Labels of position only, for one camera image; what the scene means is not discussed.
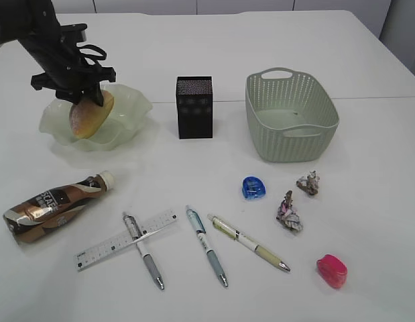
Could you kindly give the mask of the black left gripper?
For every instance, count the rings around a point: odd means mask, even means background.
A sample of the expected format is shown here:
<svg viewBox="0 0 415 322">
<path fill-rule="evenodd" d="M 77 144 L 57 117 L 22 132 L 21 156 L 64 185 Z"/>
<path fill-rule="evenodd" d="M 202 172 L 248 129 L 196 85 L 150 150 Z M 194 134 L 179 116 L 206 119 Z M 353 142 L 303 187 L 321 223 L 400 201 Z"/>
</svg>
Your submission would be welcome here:
<svg viewBox="0 0 415 322">
<path fill-rule="evenodd" d="M 42 67 L 44 76 L 34 76 L 32 86 L 56 90 L 56 98 L 78 105 L 82 93 L 88 91 L 88 98 L 100 107 L 104 97 L 100 82 L 116 81 L 112 67 L 100 64 L 106 59 L 106 52 L 95 45 L 72 44 L 62 41 L 60 23 L 51 13 L 22 13 L 23 35 L 18 42 Z"/>
</svg>

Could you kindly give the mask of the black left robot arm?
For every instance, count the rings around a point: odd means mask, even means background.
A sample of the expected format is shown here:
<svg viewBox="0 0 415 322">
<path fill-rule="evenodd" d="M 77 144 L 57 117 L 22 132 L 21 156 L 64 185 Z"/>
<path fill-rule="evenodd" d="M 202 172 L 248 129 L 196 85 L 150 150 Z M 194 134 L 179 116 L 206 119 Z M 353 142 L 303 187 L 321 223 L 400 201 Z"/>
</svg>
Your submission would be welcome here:
<svg viewBox="0 0 415 322">
<path fill-rule="evenodd" d="M 101 65 L 103 49 L 86 44 L 86 29 L 85 23 L 60 25 L 51 1 L 0 1 L 0 45 L 18 41 L 43 69 L 31 86 L 74 104 L 89 99 L 102 106 L 100 83 L 115 82 L 116 72 Z"/>
</svg>

